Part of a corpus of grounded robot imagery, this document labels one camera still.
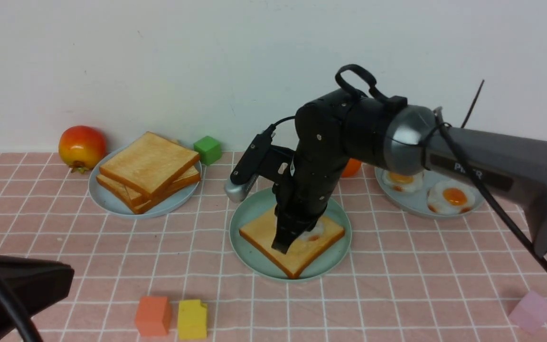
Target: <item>bread slice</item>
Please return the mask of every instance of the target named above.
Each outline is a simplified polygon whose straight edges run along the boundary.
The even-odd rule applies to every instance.
[[[165,190],[165,192],[156,199],[148,199],[145,203],[135,205],[132,204],[130,197],[128,196],[128,191],[126,190],[127,188],[123,184],[113,181],[112,179],[105,177],[102,174],[96,176],[96,181],[98,182],[98,184],[100,184],[103,188],[109,190],[110,193],[112,193],[120,201],[126,204],[126,206],[136,215],[145,214],[145,212],[148,212],[154,206],[157,206],[182,188],[199,182],[200,179],[201,175],[196,170],[196,173],[194,173],[193,175],[185,177],[183,178],[183,180],[171,184],[171,186],[169,186]]]
[[[198,152],[146,132],[99,170],[103,176],[154,200],[198,161]]]
[[[176,145],[180,145],[178,140],[176,139],[170,139],[170,141],[172,143],[176,143]],[[194,176],[195,173],[197,173],[198,170],[192,166],[191,168],[189,168],[189,170],[185,171],[185,173],[183,173],[180,177],[178,177],[176,181],[178,180],[181,180],[182,178],[186,178],[186,177],[190,177],[190,176]],[[126,192],[127,192],[127,195],[128,197],[130,198],[130,202],[132,203],[133,206],[139,206],[141,204],[145,204],[149,199],[143,195],[142,193],[139,193],[131,188],[128,188],[127,186],[124,186],[124,188],[126,188]]]
[[[174,186],[178,188],[178,186],[181,186],[181,188],[184,188],[185,186],[188,186],[189,184],[193,184],[194,182],[198,182],[201,179],[201,175],[199,174],[199,171],[196,169],[195,166],[191,166],[189,170],[185,171],[180,177],[176,178],[172,184],[170,184],[169,187]],[[145,197],[145,195],[136,192],[129,187],[119,183],[121,186],[124,187],[124,191],[126,192],[126,197],[130,200],[130,203],[132,203],[133,206],[139,206],[141,204],[146,203],[150,199]]]
[[[239,235],[284,271],[289,279],[298,279],[307,266],[345,236],[345,229],[332,219],[322,216],[321,222],[324,230],[317,240],[298,238],[291,244],[286,255],[271,248],[276,232],[274,208],[241,227]]]

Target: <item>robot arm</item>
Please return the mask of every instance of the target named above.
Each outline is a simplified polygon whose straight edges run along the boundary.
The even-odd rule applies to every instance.
[[[365,80],[372,97],[347,84],[344,71]],[[382,95],[374,77],[357,65],[341,68],[336,80],[340,89],[297,111],[295,151],[272,145],[276,124],[271,125],[255,137],[226,184],[230,199],[239,202],[259,175],[274,182],[278,220],[273,248],[286,253],[300,234],[315,226],[349,158],[354,158],[403,175],[430,169],[468,183],[469,173],[475,175],[491,193],[525,210],[532,242],[517,237],[547,271],[547,142],[445,128],[469,158],[469,172],[438,130],[439,111]]]

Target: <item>pink cube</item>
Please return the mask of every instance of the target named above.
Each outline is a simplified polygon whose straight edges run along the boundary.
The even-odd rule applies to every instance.
[[[510,321],[533,335],[547,321],[547,300],[530,291],[510,313]]]

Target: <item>plate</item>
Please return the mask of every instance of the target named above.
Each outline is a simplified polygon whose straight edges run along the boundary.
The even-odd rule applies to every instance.
[[[241,227],[263,215],[275,205],[276,201],[272,189],[261,190],[245,199],[235,210],[234,216],[232,216],[229,228],[230,242],[237,257],[248,268],[259,275],[276,281],[304,282],[320,277],[332,270],[347,255],[349,246],[351,245],[351,225],[349,218],[343,208],[334,199],[329,199],[325,215],[345,228],[345,236],[307,266],[298,279],[289,279],[278,266],[239,235]]]
[[[112,215],[124,217],[127,219],[151,219],[153,217],[166,215],[167,213],[172,212],[176,208],[185,204],[185,202],[187,202],[189,198],[191,198],[195,190],[198,188],[199,182],[196,182],[195,184],[191,184],[189,186],[186,186],[185,188],[182,188],[180,191],[163,200],[163,202],[161,202],[157,206],[154,206],[144,214],[136,215],[132,213],[132,211],[126,206],[126,204],[124,204],[124,202],[120,201],[117,197],[115,197],[115,195],[109,192],[109,190],[103,188],[96,181],[97,175],[100,174],[100,165],[102,165],[107,160],[110,160],[113,156],[115,156],[117,153],[121,152],[125,148],[126,147],[124,146],[121,149],[115,150],[114,152],[104,157],[103,160],[101,160],[100,163],[98,163],[96,167],[91,171],[90,178],[88,180],[88,190],[90,193],[90,197],[92,197],[92,199],[94,200],[94,203],[96,203],[100,208],[108,211]],[[200,175],[202,175],[202,164],[200,162],[196,162],[195,167]]]
[[[480,208],[485,202],[484,197],[482,197],[478,190],[471,187],[472,192],[474,193],[475,202],[470,211],[457,215],[436,214],[427,207],[427,192],[437,182],[451,180],[449,177],[434,171],[425,170],[423,188],[414,193],[403,193],[397,192],[384,184],[384,182],[381,181],[383,174],[384,171],[382,169],[375,168],[375,177],[377,178],[377,182],[379,183],[381,189],[383,189],[387,198],[402,210],[426,219],[455,219],[457,217],[466,216],[469,215],[469,213],[478,210],[478,208]]]

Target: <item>red fruit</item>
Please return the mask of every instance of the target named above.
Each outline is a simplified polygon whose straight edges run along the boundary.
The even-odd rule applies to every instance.
[[[73,126],[60,137],[58,154],[71,172],[84,173],[96,167],[106,154],[104,135],[88,126]]]

